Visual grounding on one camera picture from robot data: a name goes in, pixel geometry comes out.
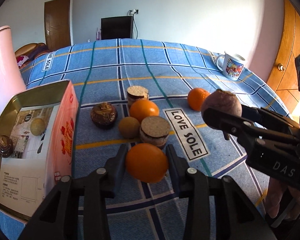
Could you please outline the person's right hand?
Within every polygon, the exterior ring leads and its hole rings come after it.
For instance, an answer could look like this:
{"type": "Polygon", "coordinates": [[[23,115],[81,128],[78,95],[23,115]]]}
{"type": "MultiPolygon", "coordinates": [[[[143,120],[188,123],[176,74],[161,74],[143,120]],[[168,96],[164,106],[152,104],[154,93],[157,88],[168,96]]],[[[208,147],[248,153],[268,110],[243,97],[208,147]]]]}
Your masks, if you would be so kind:
{"type": "Polygon", "coordinates": [[[269,217],[276,218],[290,202],[293,202],[293,205],[287,211],[285,219],[296,220],[300,216],[300,191],[270,178],[265,203],[265,210],[269,217]]]}

